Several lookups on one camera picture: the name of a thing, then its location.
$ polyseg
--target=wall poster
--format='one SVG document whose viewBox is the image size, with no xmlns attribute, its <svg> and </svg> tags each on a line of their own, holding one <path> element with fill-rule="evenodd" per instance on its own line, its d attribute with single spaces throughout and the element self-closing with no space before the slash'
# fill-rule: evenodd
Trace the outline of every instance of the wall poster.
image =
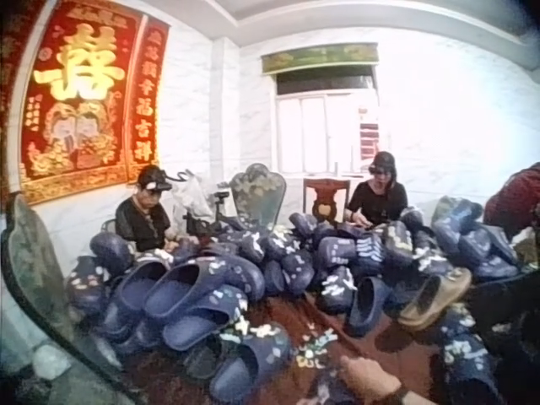
<svg viewBox="0 0 540 405">
<path fill-rule="evenodd" d="M 154 89 L 144 97 L 147 150 L 132 142 L 130 120 L 140 111 L 138 65 L 149 53 L 151 24 L 159 26 L 161 45 L 155 75 L 145 82 Z M 125 183 L 132 156 L 157 163 L 155 104 L 167 34 L 164 23 L 119 4 L 58 1 L 24 103 L 19 165 L 29 203 Z"/>
<path fill-rule="evenodd" d="M 8 178 L 8 118 L 11 99 L 14 92 L 15 78 L 20 68 L 23 52 L 32 33 L 33 27 L 40 17 L 46 0 L 25 0 L 20 10 L 5 17 L 2 22 L 2 38 L 0 38 L 0 212 L 9 193 Z"/>
</svg>

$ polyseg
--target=hand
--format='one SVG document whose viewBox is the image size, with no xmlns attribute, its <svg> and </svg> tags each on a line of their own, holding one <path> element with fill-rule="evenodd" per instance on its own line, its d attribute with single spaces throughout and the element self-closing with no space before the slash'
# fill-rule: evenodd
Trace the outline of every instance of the hand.
<svg viewBox="0 0 540 405">
<path fill-rule="evenodd" d="M 355 395 L 362 397 L 367 403 L 380 401 L 401 386 L 401 382 L 394 375 L 385 372 L 374 360 L 343 356 L 340 364 L 340 378 Z"/>
<path fill-rule="evenodd" d="M 371 228 L 373 226 L 373 224 L 361 213 L 353 213 L 353 217 L 351 219 L 355 224 L 361 226 L 362 228 Z"/>
<path fill-rule="evenodd" d="M 178 242 L 174 242 L 173 240 L 169 240 L 167 241 L 167 243 L 165 243 L 165 248 L 164 250 L 167 252 L 167 253 L 171 253 L 174 249 L 176 249 L 178 246 L 180 246 L 180 244 Z"/>
</svg>

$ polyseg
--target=pile of slippers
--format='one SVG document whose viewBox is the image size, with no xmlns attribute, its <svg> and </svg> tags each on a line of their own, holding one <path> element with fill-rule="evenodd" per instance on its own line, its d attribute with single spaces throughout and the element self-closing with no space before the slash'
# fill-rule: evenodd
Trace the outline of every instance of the pile of slippers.
<svg viewBox="0 0 540 405">
<path fill-rule="evenodd" d="M 365 230 L 293 213 L 291 228 L 229 222 L 203 248 L 185 240 L 171 254 L 137 259 L 122 238 L 101 232 L 90 242 L 94 256 L 78 259 L 67 295 L 119 356 L 166 348 L 188 376 L 209 381 L 215 400 L 235 402 L 290 361 L 282 326 L 252 327 L 243 316 L 264 297 L 310 292 L 321 311 L 344 314 L 343 330 L 361 338 L 383 312 L 410 332 L 434 324 L 454 330 L 445 324 L 456 318 L 450 308 L 472 285 L 487 291 L 474 295 L 483 311 L 486 294 L 509 280 L 522 283 L 504 232 L 481 224 L 481 214 L 478 204 L 461 200 L 431 227 L 418 209 L 406 208 L 399 220 Z M 455 352 L 452 339 L 462 335 L 442 333 L 439 343 Z M 475 336 L 467 332 L 472 348 L 482 344 Z M 452 376 L 465 371 L 448 370 L 448 381 L 461 384 Z"/>
</svg>

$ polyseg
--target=window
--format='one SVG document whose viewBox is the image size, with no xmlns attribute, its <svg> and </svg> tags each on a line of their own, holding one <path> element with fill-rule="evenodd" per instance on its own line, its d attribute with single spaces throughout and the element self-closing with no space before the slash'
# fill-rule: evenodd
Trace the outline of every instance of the window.
<svg viewBox="0 0 540 405">
<path fill-rule="evenodd" d="M 376 89 L 279 95 L 278 165 L 289 175 L 364 172 L 378 150 Z"/>
</svg>

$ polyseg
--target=black cap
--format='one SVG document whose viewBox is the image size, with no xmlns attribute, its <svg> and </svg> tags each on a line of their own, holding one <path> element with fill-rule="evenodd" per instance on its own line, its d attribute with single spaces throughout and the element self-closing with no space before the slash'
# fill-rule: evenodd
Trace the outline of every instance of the black cap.
<svg viewBox="0 0 540 405">
<path fill-rule="evenodd" d="M 151 192 L 167 192 L 172 188 L 165 173 L 156 165 L 144 166 L 138 174 L 137 183 L 143 190 Z"/>
</svg>

